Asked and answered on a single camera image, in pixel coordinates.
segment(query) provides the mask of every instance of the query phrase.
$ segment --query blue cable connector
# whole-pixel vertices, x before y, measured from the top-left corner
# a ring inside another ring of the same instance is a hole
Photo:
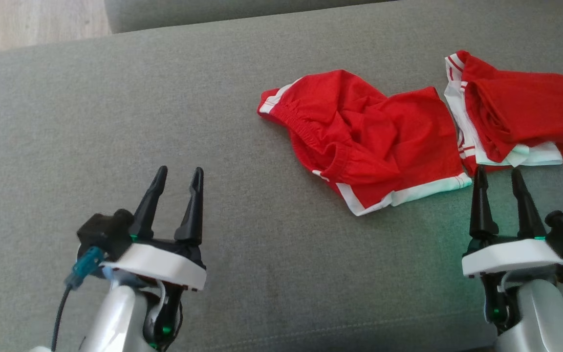
[[[92,274],[99,268],[99,264],[103,262],[103,259],[103,250],[99,247],[90,247],[73,266],[71,274],[69,274],[65,280],[65,285],[71,286],[73,290],[78,289],[84,282],[86,276]]]

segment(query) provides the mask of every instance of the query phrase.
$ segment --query red fabric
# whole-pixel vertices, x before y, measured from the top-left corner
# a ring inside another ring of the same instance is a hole
[[[502,71],[459,51],[466,110],[488,158],[502,162],[518,144],[556,142],[563,154],[563,74]]]
[[[278,89],[262,94],[260,108]],[[346,183],[364,207],[393,190],[458,176],[451,115],[433,87],[390,98],[346,71],[305,76],[266,120],[288,128],[299,161],[328,185]]]

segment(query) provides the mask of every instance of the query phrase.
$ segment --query folded red clothing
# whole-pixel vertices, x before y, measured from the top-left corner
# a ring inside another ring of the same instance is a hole
[[[388,98],[338,70],[265,91],[258,113],[288,129],[299,161],[358,216],[471,184],[433,87]]]
[[[466,110],[488,158],[502,162],[518,144],[555,142],[563,154],[563,74],[502,71],[465,51]]]

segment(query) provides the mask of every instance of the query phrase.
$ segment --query wooden floor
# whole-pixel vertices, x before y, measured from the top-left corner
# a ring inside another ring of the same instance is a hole
[[[0,51],[109,34],[103,0],[0,0]]]

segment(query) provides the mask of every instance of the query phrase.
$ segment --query couch cushion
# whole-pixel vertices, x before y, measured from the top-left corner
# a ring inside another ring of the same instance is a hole
[[[206,172],[208,281],[184,294],[172,350],[490,344],[481,283],[460,267],[470,188],[357,218],[255,111],[262,91],[339,68],[388,96],[442,91],[444,57],[458,49],[563,73],[563,0],[385,2],[1,53],[0,351],[49,342],[75,231],[94,212],[134,210],[163,164],[160,238],[181,221],[194,168]],[[563,165],[523,174],[542,214],[563,210]],[[502,234],[516,234],[509,172],[489,182]],[[63,351],[107,289],[91,278],[71,294]]]
[[[105,0],[112,33],[389,0]]]

